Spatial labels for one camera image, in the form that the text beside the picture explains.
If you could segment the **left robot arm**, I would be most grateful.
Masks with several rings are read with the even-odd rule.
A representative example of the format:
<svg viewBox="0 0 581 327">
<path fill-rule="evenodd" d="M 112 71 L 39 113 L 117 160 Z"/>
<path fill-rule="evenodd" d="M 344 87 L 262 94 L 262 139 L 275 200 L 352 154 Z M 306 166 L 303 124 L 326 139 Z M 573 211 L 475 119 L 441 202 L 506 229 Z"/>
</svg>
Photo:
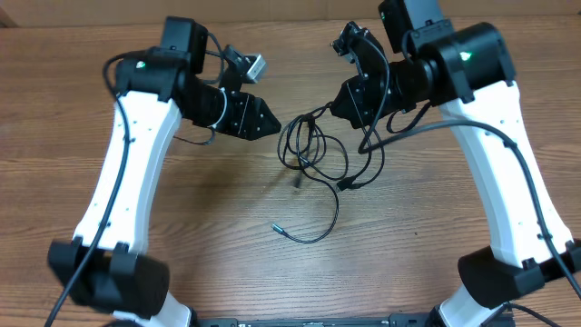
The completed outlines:
<svg viewBox="0 0 581 327">
<path fill-rule="evenodd" d="M 194 326 L 189 306 L 170 293 L 165 263 L 147 253 L 153 197 L 169 145 L 183 120 L 254 141 L 281 123 L 260 97 L 242 91 L 267 63 L 231 45 L 218 49 L 221 71 L 201 72 L 213 35 L 190 18 L 165 20 L 161 42 L 103 65 L 114 100 L 108 150 L 93 198 L 68 242 L 53 242 L 47 261 L 62 298 L 109 313 L 118 326 Z"/>
</svg>

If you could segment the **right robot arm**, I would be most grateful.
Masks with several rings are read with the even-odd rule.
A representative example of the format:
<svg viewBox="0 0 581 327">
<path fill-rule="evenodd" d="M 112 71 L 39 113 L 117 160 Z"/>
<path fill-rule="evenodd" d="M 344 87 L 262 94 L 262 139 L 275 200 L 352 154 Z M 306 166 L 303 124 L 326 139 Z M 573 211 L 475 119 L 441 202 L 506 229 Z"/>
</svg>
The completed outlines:
<svg viewBox="0 0 581 327">
<path fill-rule="evenodd" d="M 346 24 L 332 48 L 358 73 L 342 84 L 330 110 L 365 130 L 359 152 L 368 154 L 387 146 L 373 139 L 380 119 L 418 104 L 438 108 L 439 123 L 413 124 L 389 139 L 451 131 L 490 235 L 488 246 L 459 259 L 458 290 L 417 324 L 507 326 L 518 299 L 554 280 L 575 281 L 580 242 L 556 212 L 537 166 L 506 43 L 489 23 L 456 29 L 436 1 L 385 1 L 379 13 L 402 59 L 391 62 L 368 29 Z"/>
</svg>

